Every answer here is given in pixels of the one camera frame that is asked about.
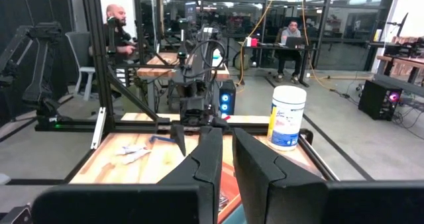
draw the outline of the bald man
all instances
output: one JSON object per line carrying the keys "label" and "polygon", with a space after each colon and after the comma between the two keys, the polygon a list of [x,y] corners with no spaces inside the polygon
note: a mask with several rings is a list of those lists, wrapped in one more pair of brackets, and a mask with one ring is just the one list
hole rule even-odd
{"label": "bald man", "polygon": [[[127,14],[125,13],[125,9],[120,5],[108,5],[106,8],[106,17],[110,19],[111,17],[115,17],[119,20],[119,23],[122,27],[127,25]],[[107,23],[104,24],[105,31],[105,41],[106,41],[106,49],[109,45],[109,27]],[[117,54],[115,55],[115,61],[117,64],[123,63],[125,58],[130,56],[134,50],[136,49],[127,39],[127,33],[123,29],[115,29],[115,46],[117,47]],[[93,49],[89,47],[89,53],[93,56]]]}

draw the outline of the man sitting at desk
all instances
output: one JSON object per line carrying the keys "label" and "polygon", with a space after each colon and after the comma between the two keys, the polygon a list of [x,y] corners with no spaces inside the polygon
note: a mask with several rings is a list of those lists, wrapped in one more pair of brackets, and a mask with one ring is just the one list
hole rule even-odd
{"label": "man sitting at desk", "polygon": [[[115,55],[115,61],[117,64],[123,63],[124,60],[130,56],[136,49],[134,44],[129,42],[131,36],[127,34],[122,27],[127,25],[126,18],[127,15],[125,10],[120,5],[108,5],[106,8],[106,17],[107,19],[115,17],[119,20],[121,28],[115,29],[115,46],[117,47],[117,53]],[[103,25],[106,41],[106,50],[109,45],[109,27],[107,23]],[[93,49],[89,47],[89,53],[93,56]]]}
{"label": "man sitting at desk", "polygon": [[[287,37],[294,36],[294,37],[300,37],[300,31],[297,29],[297,22],[296,21],[290,21],[289,27],[285,30],[282,28],[278,31],[277,37],[276,37],[276,43],[282,43],[285,44]],[[281,82],[284,77],[284,64],[286,63],[286,59],[290,58],[295,61],[295,68],[294,73],[291,75],[291,82],[294,84],[299,83],[299,78],[297,77],[300,73],[300,66],[301,66],[301,56],[298,51],[294,50],[278,50],[278,75],[277,75],[277,82]]]}
{"label": "man sitting at desk", "polygon": [[[128,59],[130,55],[136,50],[135,43],[130,42],[131,35],[126,33],[122,27],[127,25],[126,18],[127,15],[125,13],[125,9],[120,5],[108,5],[106,8],[106,17],[107,19],[111,17],[115,17],[119,20],[120,28],[115,29],[115,46],[117,47],[117,53],[115,54],[115,62],[116,64],[124,63],[124,60]],[[109,45],[109,26],[107,23],[103,25],[104,33],[105,33],[105,41],[106,41],[106,50]],[[93,56],[93,49],[89,47],[89,54]],[[111,85],[112,95],[113,97],[120,97],[121,93]],[[129,91],[133,94],[136,93],[136,86],[132,85],[128,87]],[[139,112],[139,109],[126,97],[122,98],[123,109],[125,112]]]}

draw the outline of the jeans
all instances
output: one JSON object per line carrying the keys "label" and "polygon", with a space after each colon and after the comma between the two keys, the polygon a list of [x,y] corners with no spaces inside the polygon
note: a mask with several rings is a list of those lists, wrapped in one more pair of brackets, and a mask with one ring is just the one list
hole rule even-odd
{"label": "jeans", "polygon": [[278,50],[278,73],[283,74],[284,66],[286,64],[286,60],[290,59],[295,61],[295,67],[294,67],[294,75],[299,75],[300,73],[300,66],[302,62],[302,57],[300,56],[300,52],[293,51],[293,50]]}

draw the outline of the white lid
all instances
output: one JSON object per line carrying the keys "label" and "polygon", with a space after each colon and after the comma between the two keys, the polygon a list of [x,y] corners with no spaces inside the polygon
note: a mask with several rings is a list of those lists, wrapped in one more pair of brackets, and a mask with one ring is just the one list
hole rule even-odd
{"label": "white lid", "polygon": [[292,85],[279,85],[274,88],[272,99],[285,103],[302,104],[306,101],[306,91]]}

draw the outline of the office chair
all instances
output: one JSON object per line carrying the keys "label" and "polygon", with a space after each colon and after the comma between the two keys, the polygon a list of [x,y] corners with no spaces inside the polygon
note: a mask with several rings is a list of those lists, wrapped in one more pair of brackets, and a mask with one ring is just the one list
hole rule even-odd
{"label": "office chair", "polygon": [[80,90],[82,73],[85,72],[88,74],[87,84],[85,85],[84,91],[84,101],[88,101],[91,94],[91,83],[93,81],[93,75],[95,69],[91,64],[90,55],[88,53],[89,43],[90,43],[90,33],[89,32],[67,32],[66,37],[69,40],[71,45],[72,53],[74,54],[75,62],[78,66],[78,82],[75,86],[74,95],[78,94]]}

